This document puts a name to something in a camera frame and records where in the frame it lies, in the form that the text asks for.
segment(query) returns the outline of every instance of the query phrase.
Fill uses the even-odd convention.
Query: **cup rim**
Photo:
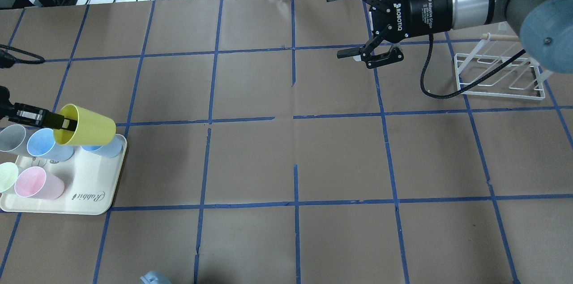
[[[22,175],[23,175],[24,172],[26,172],[27,170],[40,170],[40,171],[42,172],[42,174],[43,174],[43,184],[42,184],[42,186],[41,186],[36,192],[34,192],[34,194],[30,194],[29,196],[23,196],[23,195],[21,195],[21,194],[18,193],[18,190],[16,190],[16,185],[18,184],[18,182],[19,182],[20,180],[23,180]],[[16,182],[14,183],[14,192],[16,192],[16,195],[18,195],[19,197],[22,197],[22,198],[30,198],[30,197],[32,197],[32,196],[37,195],[38,192],[40,192],[40,191],[43,189],[43,187],[46,185],[46,180],[47,180],[46,170],[44,170],[43,168],[41,168],[41,167],[39,167],[39,166],[31,166],[30,168],[27,168],[27,169],[23,170],[23,171],[18,175],[18,179],[17,179]]]
[[[12,182],[12,184],[10,186],[7,186],[5,188],[0,188],[0,193],[4,192],[4,191],[8,191],[10,188],[12,188],[12,186],[14,186],[14,184],[16,184],[16,180],[18,180],[18,176],[20,176],[20,170],[18,169],[18,165],[14,162],[4,162],[2,164],[0,164],[0,166],[2,165],[10,165],[12,167],[16,168],[16,178],[14,178],[14,182]]]
[[[20,141],[20,143],[18,143],[18,145],[16,145],[14,148],[10,149],[10,150],[2,150],[0,149],[0,152],[9,152],[9,151],[13,151],[15,149],[17,149],[18,147],[20,147],[22,145],[22,143],[24,143],[24,141],[26,141],[26,127],[24,127],[23,125],[20,124],[12,124],[9,125],[7,127],[5,127],[2,131],[0,131],[0,135],[2,135],[2,133],[4,133],[4,131],[6,131],[7,129],[14,129],[14,128],[18,128],[20,131],[24,132],[24,135],[22,137],[22,141]]]
[[[32,139],[32,137],[34,137],[34,135],[36,135],[37,133],[39,133],[39,132],[41,132],[41,131],[44,131],[44,130],[46,130],[46,129],[48,129],[48,130],[50,130],[52,133],[54,133],[54,130],[53,130],[53,129],[49,129],[49,128],[38,129],[34,134],[32,134],[32,135],[30,136],[30,139],[28,140],[28,143],[26,144],[26,150],[27,150],[28,153],[30,153],[30,155],[32,155],[33,157],[41,157],[42,155],[46,155],[47,153],[49,153],[49,151],[51,151],[51,150],[56,146],[56,140],[54,139],[54,143],[51,145],[50,149],[48,149],[47,151],[45,151],[45,152],[43,152],[43,153],[41,153],[41,154],[39,154],[39,155],[34,155],[34,154],[32,154],[32,153],[30,152],[30,147],[29,147],[29,146],[30,146],[30,140]]]

